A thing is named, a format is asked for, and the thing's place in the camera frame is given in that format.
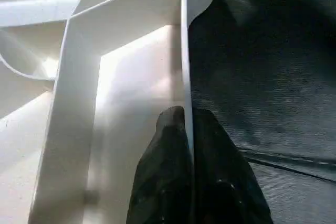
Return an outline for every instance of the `black fabric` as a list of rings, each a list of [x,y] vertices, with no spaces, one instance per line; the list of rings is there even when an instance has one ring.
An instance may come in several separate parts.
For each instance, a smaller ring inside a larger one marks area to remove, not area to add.
[[[184,111],[172,107],[138,163],[126,223],[272,224],[251,166],[210,111],[193,114],[195,186]]]
[[[272,224],[248,162],[208,110],[193,110],[196,223]]]
[[[243,22],[213,0],[190,25],[193,106],[249,160],[274,223],[336,223],[336,0],[248,1]]]
[[[190,222],[192,162],[182,107],[161,113],[136,168],[127,224]]]

